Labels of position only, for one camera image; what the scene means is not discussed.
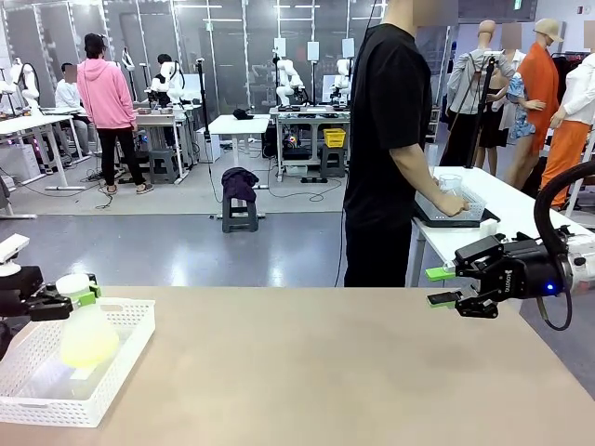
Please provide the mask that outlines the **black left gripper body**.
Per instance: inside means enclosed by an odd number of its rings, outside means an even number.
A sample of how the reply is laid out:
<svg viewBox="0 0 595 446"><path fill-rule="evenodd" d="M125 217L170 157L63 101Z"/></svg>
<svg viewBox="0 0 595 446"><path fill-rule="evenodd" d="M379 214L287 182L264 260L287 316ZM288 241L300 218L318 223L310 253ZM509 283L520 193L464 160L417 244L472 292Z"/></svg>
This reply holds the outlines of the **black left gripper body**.
<svg viewBox="0 0 595 446"><path fill-rule="evenodd" d="M29 313L29 301L44 283L39 267L22 267L10 276L1 278L0 316L19 317Z"/></svg>

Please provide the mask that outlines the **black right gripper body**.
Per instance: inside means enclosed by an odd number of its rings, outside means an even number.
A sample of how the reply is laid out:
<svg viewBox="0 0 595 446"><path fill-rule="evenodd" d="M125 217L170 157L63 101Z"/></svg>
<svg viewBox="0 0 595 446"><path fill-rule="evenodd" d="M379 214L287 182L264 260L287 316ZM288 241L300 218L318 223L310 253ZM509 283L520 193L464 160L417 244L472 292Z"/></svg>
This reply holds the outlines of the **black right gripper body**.
<svg viewBox="0 0 595 446"><path fill-rule="evenodd" d="M503 298L538 298L563 292L557 265L545 246L534 240L505 243L497 271Z"/></svg>

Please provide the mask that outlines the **person's right hand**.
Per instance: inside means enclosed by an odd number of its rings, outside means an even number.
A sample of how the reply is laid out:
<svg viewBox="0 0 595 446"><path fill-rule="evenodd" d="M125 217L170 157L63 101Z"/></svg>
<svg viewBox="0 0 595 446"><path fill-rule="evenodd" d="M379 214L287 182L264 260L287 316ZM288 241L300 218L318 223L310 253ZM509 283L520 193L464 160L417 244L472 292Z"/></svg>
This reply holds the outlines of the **person's right hand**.
<svg viewBox="0 0 595 446"><path fill-rule="evenodd" d="M448 193L443 193L435 206L448 217L457 216L462 212L469 211L469 202L467 200Z"/></svg>

